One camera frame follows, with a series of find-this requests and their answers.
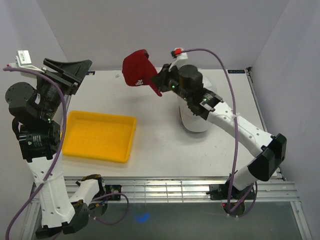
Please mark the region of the red baseball cap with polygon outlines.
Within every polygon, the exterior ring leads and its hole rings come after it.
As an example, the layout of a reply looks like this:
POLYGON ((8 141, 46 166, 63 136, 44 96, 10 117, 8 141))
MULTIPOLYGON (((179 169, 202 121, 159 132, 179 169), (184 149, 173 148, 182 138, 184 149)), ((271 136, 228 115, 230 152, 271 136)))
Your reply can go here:
POLYGON ((150 62, 149 54, 145 49, 137 50, 124 58, 122 62, 122 74, 128 86, 149 86, 159 97, 162 96, 162 93, 151 81, 151 78, 158 73, 150 62))

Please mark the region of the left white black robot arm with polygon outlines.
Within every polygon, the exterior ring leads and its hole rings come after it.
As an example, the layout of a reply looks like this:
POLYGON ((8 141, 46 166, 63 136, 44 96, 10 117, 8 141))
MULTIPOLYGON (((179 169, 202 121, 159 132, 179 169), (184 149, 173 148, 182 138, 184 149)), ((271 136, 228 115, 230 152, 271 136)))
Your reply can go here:
POLYGON ((45 58, 39 69, 29 61, 16 58, 4 68, 36 77, 36 86, 26 82, 13 84, 5 93, 12 130, 19 143, 22 158, 34 177, 36 189, 31 194, 40 200, 42 219, 36 230, 38 239, 59 233, 74 234, 85 228, 94 208, 94 200, 108 197, 103 178, 91 174, 77 182, 78 189, 69 196, 63 168, 59 161, 66 123, 54 121, 58 108, 66 110, 65 96, 74 95, 92 62, 59 62, 45 58))

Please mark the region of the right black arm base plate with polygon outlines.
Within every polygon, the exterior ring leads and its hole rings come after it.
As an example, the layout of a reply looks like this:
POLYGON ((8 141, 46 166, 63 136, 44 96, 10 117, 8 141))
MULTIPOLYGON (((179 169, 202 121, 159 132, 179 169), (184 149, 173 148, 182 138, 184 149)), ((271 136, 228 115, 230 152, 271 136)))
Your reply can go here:
MULTIPOLYGON (((229 184, 210 184, 209 191, 206 193, 211 200, 227 200, 229 192, 229 184)), ((253 185, 247 186, 243 190, 238 190, 234 186, 231 188, 230 198, 232 200, 240 200, 245 196, 245 200, 253 200, 255 197, 255 190, 253 185)))

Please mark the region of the yellow plastic tray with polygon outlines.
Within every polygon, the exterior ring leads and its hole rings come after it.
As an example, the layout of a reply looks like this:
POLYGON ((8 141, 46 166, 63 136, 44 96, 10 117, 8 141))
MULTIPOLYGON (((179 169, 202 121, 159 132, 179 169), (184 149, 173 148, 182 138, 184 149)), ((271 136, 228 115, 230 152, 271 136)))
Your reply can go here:
POLYGON ((137 119, 133 116, 72 110, 66 123, 65 156, 127 163, 137 119))

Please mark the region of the white cap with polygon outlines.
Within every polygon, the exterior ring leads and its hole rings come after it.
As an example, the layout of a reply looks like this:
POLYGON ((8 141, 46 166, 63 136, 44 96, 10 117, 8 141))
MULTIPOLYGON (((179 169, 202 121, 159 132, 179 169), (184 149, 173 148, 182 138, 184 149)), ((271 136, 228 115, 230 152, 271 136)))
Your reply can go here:
MULTIPOLYGON (((202 78, 203 86, 217 93, 217 87, 215 82, 206 75, 203 75, 202 78)), ((177 97, 178 107, 179 107, 179 116, 182 121, 183 126, 190 132, 193 133, 203 133, 208 131, 211 128, 211 123, 204 120, 200 116, 194 115, 191 110, 188 108, 187 102, 184 101, 181 97, 177 97)))

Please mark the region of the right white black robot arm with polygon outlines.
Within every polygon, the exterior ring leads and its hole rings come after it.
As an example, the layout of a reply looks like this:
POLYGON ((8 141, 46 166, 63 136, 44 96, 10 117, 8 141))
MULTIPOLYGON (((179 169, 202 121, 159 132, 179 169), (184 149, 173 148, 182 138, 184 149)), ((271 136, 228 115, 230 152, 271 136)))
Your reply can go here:
POLYGON ((196 66, 187 64, 177 68, 165 64, 151 77, 151 82, 162 93, 174 92, 193 115, 218 126, 251 153, 253 160, 229 178, 225 191, 230 198, 237 199, 258 180, 267 182, 284 161, 287 138, 281 133, 272 135, 263 131, 236 115, 217 93, 205 87, 196 66))

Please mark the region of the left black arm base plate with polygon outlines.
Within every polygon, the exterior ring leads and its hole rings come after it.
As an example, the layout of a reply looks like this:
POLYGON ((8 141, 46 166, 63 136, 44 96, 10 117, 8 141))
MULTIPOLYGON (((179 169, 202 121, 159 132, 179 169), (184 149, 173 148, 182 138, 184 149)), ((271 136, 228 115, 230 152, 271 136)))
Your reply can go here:
POLYGON ((104 198, 106 201, 120 201, 122 192, 122 186, 120 184, 105 185, 105 194, 108 195, 104 198))

